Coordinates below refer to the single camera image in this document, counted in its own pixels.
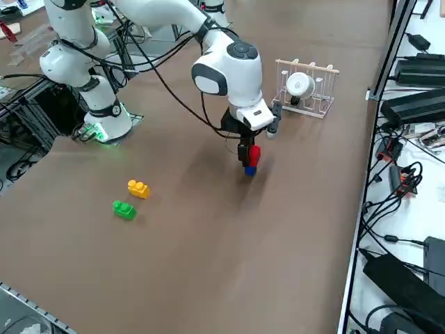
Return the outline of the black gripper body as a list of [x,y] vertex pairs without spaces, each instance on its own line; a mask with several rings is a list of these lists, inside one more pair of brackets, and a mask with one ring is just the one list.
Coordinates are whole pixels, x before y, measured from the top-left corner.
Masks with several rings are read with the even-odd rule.
[[220,120],[220,128],[224,132],[238,134],[241,138],[254,138],[258,135],[258,131],[252,131],[246,124],[234,118],[229,108]]

